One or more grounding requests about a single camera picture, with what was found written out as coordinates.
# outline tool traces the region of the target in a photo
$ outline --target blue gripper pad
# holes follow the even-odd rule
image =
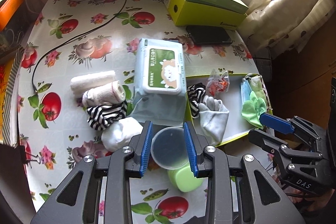
[[[261,114],[259,121],[262,125],[273,128],[283,134],[290,134],[294,132],[294,128],[289,121],[268,113]]]
[[[185,140],[185,145],[187,148],[190,169],[194,173],[194,177],[197,177],[198,175],[197,154],[196,154],[194,142],[190,134],[188,124],[186,122],[184,123],[183,130],[184,130],[184,140]]]
[[[151,152],[152,139],[153,139],[153,123],[150,122],[148,130],[147,130],[147,134],[146,134],[146,139],[145,139],[145,142],[143,144],[142,152],[141,152],[141,155],[140,155],[139,173],[142,177],[147,170],[149,155],[150,155],[150,152]]]

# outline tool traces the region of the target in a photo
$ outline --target cartoon animal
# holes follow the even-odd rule
[[[160,64],[162,65],[161,78],[163,79],[161,81],[161,84],[165,84],[166,89],[170,86],[174,89],[177,88],[176,79],[178,76],[178,72],[175,67],[175,59],[164,59],[163,62],[160,62]]]

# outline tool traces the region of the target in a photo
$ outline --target orange box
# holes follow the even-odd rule
[[[19,8],[24,0],[6,0],[0,7],[0,31],[2,31],[15,11]]]

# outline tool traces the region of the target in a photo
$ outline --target floral tablecloth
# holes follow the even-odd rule
[[[19,81],[19,130],[27,158],[26,168],[31,197],[38,210],[53,189],[74,165],[87,154],[97,158],[109,154],[101,143],[100,133],[89,127],[87,116],[70,90],[70,79],[99,71],[115,70],[116,78],[124,85],[127,101],[132,98],[135,55],[142,37],[175,40],[183,44],[186,75],[208,75],[213,68],[234,73],[258,73],[245,44],[234,31],[229,47],[195,46],[184,27],[174,26],[163,0],[127,0],[126,6],[111,23],[80,37],[63,47],[66,40],[105,23],[119,11],[124,0],[48,0],[36,20],[21,63]],[[32,70],[49,50],[36,69],[34,95]],[[261,158],[268,165],[267,154]],[[149,201],[146,216],[133,212],[135,223],[150,223],[158,218],[154,211],[164,211],[163,202],[175,198],[172,208],[176,218],[166,215],[174,223],[185,223],[205,212],[206,181],[196,191],[182,194],[173,189],[165,170],[156,170],[154,163],[142,180],[131,181],[132,204],[160,190],[160,199]],[[174,207],[166,201],[167,208]],[[104,195],[101,196],[100,215],[103,216]]]

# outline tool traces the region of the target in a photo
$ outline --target person's hand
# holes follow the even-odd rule
[[[305,198],[305,200],[307,200],[307,201],[314,201],[307,208],[307,211],[308,212],[312,212],[312,211],[316,211],[316,210],[322,209],[324,206],[327,205],[327,203],[329,202],[329,200],[330,200],[331,196],[333,195],[334,191],[335,191],[334,189],[329,189],[322,196],[320,196],[318,198]],[[293,194],[302,195],[304,193],[301,192],[300,190],[294,189],[293,190]],[[293,203],[298,203],[298,202],[301,202],[303,200],[303,198],[292,197],[292,200],[293,200]]]

